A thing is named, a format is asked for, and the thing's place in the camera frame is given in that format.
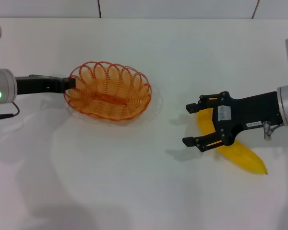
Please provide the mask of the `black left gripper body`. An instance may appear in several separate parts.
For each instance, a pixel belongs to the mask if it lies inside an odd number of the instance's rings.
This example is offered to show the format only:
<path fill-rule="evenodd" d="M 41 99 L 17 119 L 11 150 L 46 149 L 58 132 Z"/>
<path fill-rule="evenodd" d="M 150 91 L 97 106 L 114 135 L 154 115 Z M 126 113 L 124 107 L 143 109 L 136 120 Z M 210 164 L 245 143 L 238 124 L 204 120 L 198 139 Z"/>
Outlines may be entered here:
<path fill-rule="evenodd" d="M 27 77 L 16 77 L 17 94 L 35 94 L 35 93 L 64 93 L 64 79 L 42 76 L 29 75 Z"/>

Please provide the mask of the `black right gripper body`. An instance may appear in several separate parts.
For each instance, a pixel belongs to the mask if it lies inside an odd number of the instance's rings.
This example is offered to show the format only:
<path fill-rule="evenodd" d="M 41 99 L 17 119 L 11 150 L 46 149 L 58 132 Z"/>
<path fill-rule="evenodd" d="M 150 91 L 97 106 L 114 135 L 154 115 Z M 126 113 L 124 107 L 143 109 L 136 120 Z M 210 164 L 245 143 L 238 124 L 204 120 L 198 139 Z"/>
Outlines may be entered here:
<path fill-rule="evenodd" d="M 213 125 L 218 138 L 235 139 L 245 130 L 282 124 L 276 92 L 268 92 L 242 99 L 233 99 L 229 92 L 218 95 L 213 107 Z"/>

